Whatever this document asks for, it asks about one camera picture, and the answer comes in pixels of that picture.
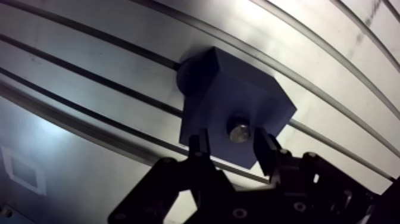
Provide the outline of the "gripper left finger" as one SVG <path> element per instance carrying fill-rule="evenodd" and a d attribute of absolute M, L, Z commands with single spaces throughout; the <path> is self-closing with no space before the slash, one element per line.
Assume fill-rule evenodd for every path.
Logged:
<path fill-rule="evenodd" d="M 108 223 L 163 223 L 180 192 L 190 191 L 196 211 L 186 223 L 230 223 L 235 189 L 210 159 L 205 129 L 189 138 L 187 159 L 159 159 L 108 216 Z"/>

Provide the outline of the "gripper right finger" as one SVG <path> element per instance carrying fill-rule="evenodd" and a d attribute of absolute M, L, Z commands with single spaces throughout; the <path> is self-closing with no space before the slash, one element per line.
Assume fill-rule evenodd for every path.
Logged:
<path fill-rule="evenodd" d="M 316 153 L 294 157 L 262 128 L 253 149 L 273 187 L 244 192 L 236 223 L 399 223 L 399 179 L 376 194 Z"/>

